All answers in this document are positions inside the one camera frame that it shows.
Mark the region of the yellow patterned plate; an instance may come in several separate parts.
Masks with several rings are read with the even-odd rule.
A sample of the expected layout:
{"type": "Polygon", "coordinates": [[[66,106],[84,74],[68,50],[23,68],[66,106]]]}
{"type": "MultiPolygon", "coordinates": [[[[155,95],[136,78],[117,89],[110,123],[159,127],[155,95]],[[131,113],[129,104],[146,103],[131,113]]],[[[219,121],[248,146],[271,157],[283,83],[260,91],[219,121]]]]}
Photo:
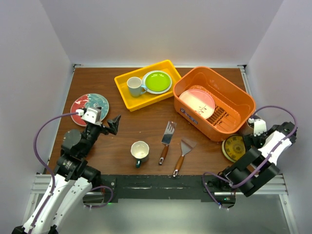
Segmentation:
{"type": "Polygon", "coordinates": [[[222,142],[221,150],[229,161],[238,161],[246,153],[243,136],[239,134],[229,136],[222,142]]]}

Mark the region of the pink and cream plate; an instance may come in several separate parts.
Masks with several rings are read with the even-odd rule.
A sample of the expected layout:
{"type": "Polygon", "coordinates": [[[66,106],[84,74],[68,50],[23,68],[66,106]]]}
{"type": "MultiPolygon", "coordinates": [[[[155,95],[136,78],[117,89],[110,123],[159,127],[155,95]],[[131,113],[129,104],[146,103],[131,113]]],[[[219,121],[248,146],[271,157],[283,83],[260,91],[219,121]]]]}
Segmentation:
{"type": "Polygon", "coordinates": [[[179,99],[204,119],[210,118],[215,111],[215,101],[206,91],[189,89],[184,91],[179,99]]]}

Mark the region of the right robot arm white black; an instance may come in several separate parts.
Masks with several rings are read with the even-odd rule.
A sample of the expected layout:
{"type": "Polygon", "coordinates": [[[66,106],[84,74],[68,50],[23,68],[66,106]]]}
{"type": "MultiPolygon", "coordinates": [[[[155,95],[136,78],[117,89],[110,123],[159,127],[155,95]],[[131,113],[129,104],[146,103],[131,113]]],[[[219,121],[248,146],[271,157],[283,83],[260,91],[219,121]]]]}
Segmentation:
{"type": "Polygon", "coordinates": [[[296,141],[297,127],[292,122],[273,125],[258,136],[253,134],[242,137],[245,154],[232,166],[221,172],[217,179],[220,190],[227,192],[234,185],[249,197],[279,174],[277,160],[282,152],[296,141]]]}

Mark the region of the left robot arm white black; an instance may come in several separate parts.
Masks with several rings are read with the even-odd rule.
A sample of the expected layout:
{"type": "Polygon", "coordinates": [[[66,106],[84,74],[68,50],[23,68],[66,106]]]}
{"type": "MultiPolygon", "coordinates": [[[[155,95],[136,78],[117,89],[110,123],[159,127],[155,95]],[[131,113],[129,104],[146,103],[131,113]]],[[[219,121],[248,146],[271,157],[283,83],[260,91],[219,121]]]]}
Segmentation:
{"type": "Polygon", "coordinates": [[[107,126],[98,120],[87,122],[85,129],[67,131],[61,145],[60,158],[54,170],[43,166],[51,181],[39,205],[14,234],[58,234],[73,209],[90,191],[103,189],[101,172],[87,165],[86,157],[100,134],[116,135],[121,116],[108,120],[107,126]]]}

